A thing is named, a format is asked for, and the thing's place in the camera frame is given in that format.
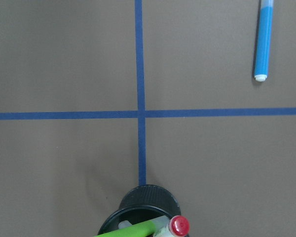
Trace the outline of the red capped white marker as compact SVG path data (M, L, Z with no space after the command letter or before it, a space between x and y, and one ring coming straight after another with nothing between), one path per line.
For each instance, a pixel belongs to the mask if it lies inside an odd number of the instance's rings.
M153 237L186 237L189 234L190 223L181 215L172 217L163 227L158 229Z

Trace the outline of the blue marker pen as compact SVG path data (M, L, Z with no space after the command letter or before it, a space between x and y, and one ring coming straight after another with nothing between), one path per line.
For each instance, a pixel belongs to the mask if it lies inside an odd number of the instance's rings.
M268 77L274 0L261 0L254 79L264 82Z

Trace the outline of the green highlighter pen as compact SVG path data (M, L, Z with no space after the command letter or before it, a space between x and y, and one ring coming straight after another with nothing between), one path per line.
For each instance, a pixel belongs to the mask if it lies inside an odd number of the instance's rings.
M97 235L98 237L147 237L156 231L156 225L148 220L130 227Z

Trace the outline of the black mesh pen cup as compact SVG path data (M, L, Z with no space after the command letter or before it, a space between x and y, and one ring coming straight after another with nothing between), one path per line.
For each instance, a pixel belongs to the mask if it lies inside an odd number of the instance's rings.
M181 215L179 204L167 189L157 185L141 185L124 196L119 209L106 219L97 235L148 220L156 225L157 231L177 215Z

